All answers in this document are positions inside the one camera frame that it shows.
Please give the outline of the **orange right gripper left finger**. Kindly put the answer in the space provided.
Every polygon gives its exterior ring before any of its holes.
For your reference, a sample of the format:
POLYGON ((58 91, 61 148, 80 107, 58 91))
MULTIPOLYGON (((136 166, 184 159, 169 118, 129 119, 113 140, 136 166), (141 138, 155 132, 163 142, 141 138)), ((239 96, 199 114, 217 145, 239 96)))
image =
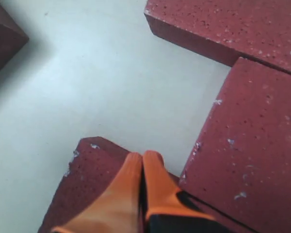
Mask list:
POLYGON ((142 156, 131 152, 106 190, 53 233, 137 233, 142 156))

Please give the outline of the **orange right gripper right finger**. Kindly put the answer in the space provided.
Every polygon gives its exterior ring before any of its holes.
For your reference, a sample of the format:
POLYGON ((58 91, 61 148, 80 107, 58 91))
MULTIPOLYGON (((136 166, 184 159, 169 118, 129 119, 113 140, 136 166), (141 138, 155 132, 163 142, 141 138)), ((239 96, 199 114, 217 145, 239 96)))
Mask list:
POLYGON ((164 167, 162 156, 152 150, 143 154, 147 233, 229 233, 227 227, 204 213, 179 188, 164 167))

